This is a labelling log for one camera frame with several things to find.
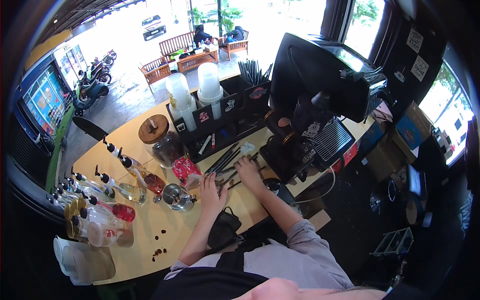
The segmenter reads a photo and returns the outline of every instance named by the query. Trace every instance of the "black apron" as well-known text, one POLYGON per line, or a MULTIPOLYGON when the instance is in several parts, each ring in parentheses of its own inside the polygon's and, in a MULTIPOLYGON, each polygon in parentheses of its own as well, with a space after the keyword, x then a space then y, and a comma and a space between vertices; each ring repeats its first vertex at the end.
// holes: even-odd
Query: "black apron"
POLYGON ((160 282, 152 300, 240 297, 268 280, 261 275, 243 271, 243 253, 259 246, 262 243, 244 242, 234 252, 222 253, 215 268, 192 267, 181 270, 172 279, 160 282))

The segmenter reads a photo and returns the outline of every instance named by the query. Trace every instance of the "man's right hand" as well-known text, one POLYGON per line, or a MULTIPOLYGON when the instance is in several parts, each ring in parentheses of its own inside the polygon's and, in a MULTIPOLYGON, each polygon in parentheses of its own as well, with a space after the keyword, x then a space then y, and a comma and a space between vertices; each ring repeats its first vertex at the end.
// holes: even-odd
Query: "man's right hand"
POLYGON ((267 189, 258 173, 257 165, 253 160, 250 160, 246 156, 242 156, 233 164, 233 166, 237 170, 243 185, 255 196, 267 189))

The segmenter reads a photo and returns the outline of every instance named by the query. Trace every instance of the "grate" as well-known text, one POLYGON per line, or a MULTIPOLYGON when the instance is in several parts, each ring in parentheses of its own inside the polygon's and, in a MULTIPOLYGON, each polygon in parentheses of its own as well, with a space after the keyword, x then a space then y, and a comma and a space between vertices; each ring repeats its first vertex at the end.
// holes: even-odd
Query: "grate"
POLYGON ((343 128, 339 121, 335 120, 327 123, 322 132, 317 134, 312 141, 315 142, 315 151, 324 161, 327 161, 352 139, 351 134, 343 128))

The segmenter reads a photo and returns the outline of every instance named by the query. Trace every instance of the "gray shirt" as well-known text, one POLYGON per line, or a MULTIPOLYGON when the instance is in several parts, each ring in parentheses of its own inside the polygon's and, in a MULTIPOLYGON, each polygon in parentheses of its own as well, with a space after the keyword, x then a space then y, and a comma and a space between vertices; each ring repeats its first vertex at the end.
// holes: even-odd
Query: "gray shirt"
MULTIPOLYGON (((289 248, 274 241, 245 252, 243 271, 267 278, 279 277, 297 283, 299 288, 345 289, 353 286, 330 252, 328 242, 315 233, 308 221, 295 223, 287 233, 289 248)), ((221 253, 203 257, 191 266, 177 260, 165 280, 188 267, 215 267, 221 253)))

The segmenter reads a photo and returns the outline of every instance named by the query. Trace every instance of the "person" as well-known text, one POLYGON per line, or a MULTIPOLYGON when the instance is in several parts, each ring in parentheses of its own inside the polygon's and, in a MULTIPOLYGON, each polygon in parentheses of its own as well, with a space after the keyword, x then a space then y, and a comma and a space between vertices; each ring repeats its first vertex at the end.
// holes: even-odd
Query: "person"
POLYGON ((200 43, 201 41, 212 41, 212 36, 206 34, 204 32, 204 25, 201 24, 201 25, 198 25, 197 27, 195 27, 195 35, 193 36, 193 41, 195 42, 195 45, 198 46, 198 43, 200 43))
POLYGON ((204 257, 207 239, 227 200, 218 196, 215 173, 202 175, 202 208, 192 235, 152 299, 313 300, 382 299, 386 293, 354 287, 314 226, 265 187, 257 165, 247 157, 234 164, 240 180, 287 234, 286 247, 274 240, 251 249, 247 241, 233 252, 204 257))
POLYGON ((241 26, 235 26, 235 29, 225 34, 225 43, 242 41, 243 28, 241 26))

